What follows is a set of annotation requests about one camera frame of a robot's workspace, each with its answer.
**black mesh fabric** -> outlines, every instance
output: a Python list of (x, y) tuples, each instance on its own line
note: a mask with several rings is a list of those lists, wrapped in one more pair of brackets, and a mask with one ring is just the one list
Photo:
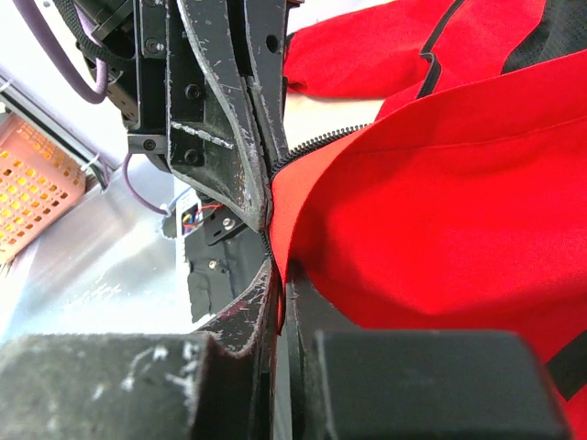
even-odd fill
[(508, 73), (587, 49), (587, 0), (547, 0), (538, 26), (514, 49)]

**orange plastic basket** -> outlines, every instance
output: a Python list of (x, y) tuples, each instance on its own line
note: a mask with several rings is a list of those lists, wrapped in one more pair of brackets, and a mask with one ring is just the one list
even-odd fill
[(0, 263), (6, 263), (83, 195), (85, 174), (15, 114), (0, 126)]

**screw hole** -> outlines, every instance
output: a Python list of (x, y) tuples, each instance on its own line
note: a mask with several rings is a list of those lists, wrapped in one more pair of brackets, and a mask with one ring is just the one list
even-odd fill
[(269, 52), (276, 53), (279, 50), (279, 40), (274, 35), (267, 36), (265, 43), (267, 44)]

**zipper teeth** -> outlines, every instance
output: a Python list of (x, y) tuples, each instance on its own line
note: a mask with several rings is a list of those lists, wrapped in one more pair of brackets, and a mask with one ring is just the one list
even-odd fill
[(295, 160), (302, 158), (303, 156), (313, 153), (314, 151), (325, 147), (326, 145), (342, 139), (348, 135), (351, 135), (355, 131), (359, 131), (364, 127), (368, 126), (369, 124), (359, 124), (357, 126), (347, 126), (345, 128), (341, 128), (339, 130), (330, 131), (322, 136), (314, 137), (306, 142), (298, 145), (288, 154), (283, 156), (281, 159), (277, 160), (273, 166), (271, 167), (271, 177), (275, 177), (279, 171), (285, 168), (287, 165), (292, 163)]

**screw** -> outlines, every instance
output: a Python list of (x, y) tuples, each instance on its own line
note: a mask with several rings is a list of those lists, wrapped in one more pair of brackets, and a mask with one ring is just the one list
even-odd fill
[(145, 142), (143, 142), (143, 148), (146, 151), (153, 151), (155, 147), (157, 147), (157, 143), (153, 139), (147, 139)]
[(193, 165), (200, 159), (200, 153), (195, 149), (188, 149), (183, 158), (188, 164)]
[(145, 41), (145, 49), (148, 53), (156, 55), (163, 50), (163, 45), (155, 38), (148, 38), (147, 41)]
[(185, 91), (184, 92), (185, 92), (185, 97), (187, 99), (192, 100), (192, 101), (194, 99), (199, 98), (200, 95), (202, 94), (200, 92), (200, 88), (197, 85), (195, 85), (195, 84), (190, 84), (187, 87), (185, 87)]
[(233, 227), (235, 227), (235, 224), (237, 222), (235, 222), (235, 220), (233, 218), (225, 218), (222, 221), (222, 226), (226, 229), (226, 231), (229, 231), (230, 229), (232, 229)]

